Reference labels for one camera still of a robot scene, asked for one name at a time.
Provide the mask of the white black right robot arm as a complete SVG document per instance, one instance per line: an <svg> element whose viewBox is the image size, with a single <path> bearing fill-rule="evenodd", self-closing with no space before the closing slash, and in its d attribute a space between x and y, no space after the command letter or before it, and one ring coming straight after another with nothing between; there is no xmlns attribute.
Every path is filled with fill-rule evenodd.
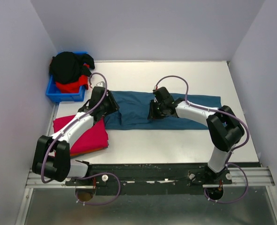
<svg viewBox="0 0 277 225"><path fill-rule="evenodd" d="M205 107L188 103L184 98L174 99L165 87L153 90L154 99L150 101L149 120L175 117L192 120L205 125L210 133L214 149L204 172L208 183L221 179L231 150L237 145L245 131L231 108Z"/></svg>

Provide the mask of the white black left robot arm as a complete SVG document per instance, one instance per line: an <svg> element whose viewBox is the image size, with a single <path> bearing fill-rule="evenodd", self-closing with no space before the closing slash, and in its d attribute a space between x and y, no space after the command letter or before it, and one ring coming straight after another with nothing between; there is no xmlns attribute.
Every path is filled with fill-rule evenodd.
<svg viewBox="0 0 277 225"><path fill-rule="evenodd" d="M92 181L89 164L72 160L70 148L100 120L118 111L119 106L111 91L105 87L94 87L87 104L58 132L51 136L42 135L38 139L31 169L41 176L43 183L53 180L61 182L66 178L76 178L82 185Z"/></svg>

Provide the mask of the teal blue t shirt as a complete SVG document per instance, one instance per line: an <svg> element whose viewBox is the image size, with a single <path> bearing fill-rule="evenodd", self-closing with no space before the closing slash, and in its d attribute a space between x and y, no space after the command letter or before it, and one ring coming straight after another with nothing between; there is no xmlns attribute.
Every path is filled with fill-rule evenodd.
<svg viewBox="0 0 277 225"><path fill-rule="evenodd" d="M188 119L167 117L148 120L152 93L136 91L111 92L119 110L104 119L107 130L207 130L205 125Z"/></svg>

